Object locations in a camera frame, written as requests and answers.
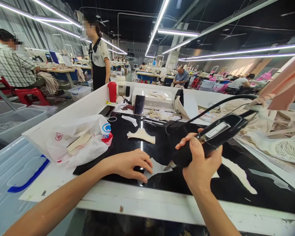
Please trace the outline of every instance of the black skirt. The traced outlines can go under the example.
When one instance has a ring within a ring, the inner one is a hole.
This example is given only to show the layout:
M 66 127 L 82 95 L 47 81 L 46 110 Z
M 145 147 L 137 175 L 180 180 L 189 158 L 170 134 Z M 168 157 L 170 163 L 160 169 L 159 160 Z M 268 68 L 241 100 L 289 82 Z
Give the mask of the black skirt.
M 106 67 L 99 67 L 92 62 L 93 68 L 93 90 L 97 90 L 105 85 L 106 80 Z

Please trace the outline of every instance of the blue handle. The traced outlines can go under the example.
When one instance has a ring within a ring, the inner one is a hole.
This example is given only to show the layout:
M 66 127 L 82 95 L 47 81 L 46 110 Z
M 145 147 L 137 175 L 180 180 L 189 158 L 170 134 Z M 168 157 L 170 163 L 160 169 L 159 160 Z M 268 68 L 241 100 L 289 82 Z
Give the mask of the blue handle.
M 11 188 L 8 189 L 8 192 L 22 192 L 24 189 L 26 189 L 28 186 L 30 186 L 34 180 L 40 175 L 41 172 L 45 169 L 45 167 L 49 164 L 50 160 L 46 158 L 45 162 L 39 167 L 39 169 L 34 173 L 34 175 L 23 185 L 20 187 L 17 186 L 12 186 Z

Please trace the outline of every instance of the red bottle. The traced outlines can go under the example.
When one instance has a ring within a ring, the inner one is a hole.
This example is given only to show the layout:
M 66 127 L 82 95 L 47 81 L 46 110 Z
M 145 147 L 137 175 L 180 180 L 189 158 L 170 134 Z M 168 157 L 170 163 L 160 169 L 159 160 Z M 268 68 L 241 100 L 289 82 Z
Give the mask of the red bottle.
M 116 102 L 117 84 L 115 82 L 110 81 L 107 86 L 108 86 L 108 91 L 109 91 L 109 101 Z

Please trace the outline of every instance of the black smartphone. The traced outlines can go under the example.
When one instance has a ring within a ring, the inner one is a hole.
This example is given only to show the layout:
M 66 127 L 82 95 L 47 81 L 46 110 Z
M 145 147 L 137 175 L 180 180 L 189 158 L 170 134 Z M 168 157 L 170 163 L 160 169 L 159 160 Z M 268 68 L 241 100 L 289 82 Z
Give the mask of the black smartphone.
M 112 111 L 115 109 L 114 106 L 106 106 L 104 109 L 98 113 L 99 115 L 103 115 L 104 117 L 109 117 Z
M 135 115 L 143 115 L 144 101 L 145 101 L 145 96 L 142 96 L 142 95 L 136 95 L 135 96 L 133 114 L 135 114 Z

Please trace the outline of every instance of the curtain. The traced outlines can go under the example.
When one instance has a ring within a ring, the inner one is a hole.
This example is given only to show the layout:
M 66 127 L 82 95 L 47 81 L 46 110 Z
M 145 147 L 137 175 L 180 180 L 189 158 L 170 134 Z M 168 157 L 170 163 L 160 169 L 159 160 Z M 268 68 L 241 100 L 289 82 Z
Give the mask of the curtain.
M 5 2 L 34 15 L 59 18 L 53 12 L 49 11 L 48 9 L 42 8 L 40 5 L 31 0 L 5 0 Z M 49 2 L 58 9 L 65 12 L 66 15 L 68 15 L 72 19 L 76 19 L 77 21 L 74 12 L 71 10 L 67 3 L 65 4 L 59 0 L 50 0 Z M 75 25 L 57 23 L 50 24 L 80 35 L 80 29 Z M 53 34 L 60 34 L 64 43 L 70 44 L 72 46 L 74 55 L 76 56 L 83 56 L 82 46 L 89 45 L 88 42 L 82 41 L 77 37 L 71 36 L 67 33 L 44 25 L 40 22 L 31 20 L 2 7 L 0 7 L 0 28 L 5 29 L 11 33 L 24 32 L 31 46 L 37 49 L 50 50 L 54 52 L 59 52 L 59 49 L 64 49 L 64 45 L 60 39 L 60 36 L 55 36 Z

